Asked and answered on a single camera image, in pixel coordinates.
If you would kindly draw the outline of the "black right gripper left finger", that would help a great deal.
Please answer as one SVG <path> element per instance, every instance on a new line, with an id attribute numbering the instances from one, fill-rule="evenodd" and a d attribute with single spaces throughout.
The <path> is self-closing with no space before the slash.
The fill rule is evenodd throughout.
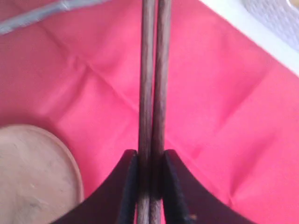
<path id="1" fill-rule="evenodd" d="M 126 150 L 107 179 L 54 224 L 132 224 L 138 187 L 138 158 Z"/>

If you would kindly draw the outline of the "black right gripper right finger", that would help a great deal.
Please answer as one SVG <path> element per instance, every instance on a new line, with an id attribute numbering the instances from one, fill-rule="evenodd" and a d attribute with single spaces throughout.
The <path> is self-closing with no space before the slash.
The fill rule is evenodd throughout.
<path id="1" fill-rule="evenodd" d="M 175 150 L 163 155 L 162 199 L 167 224 L 251 224 L 213 196 Z"/>

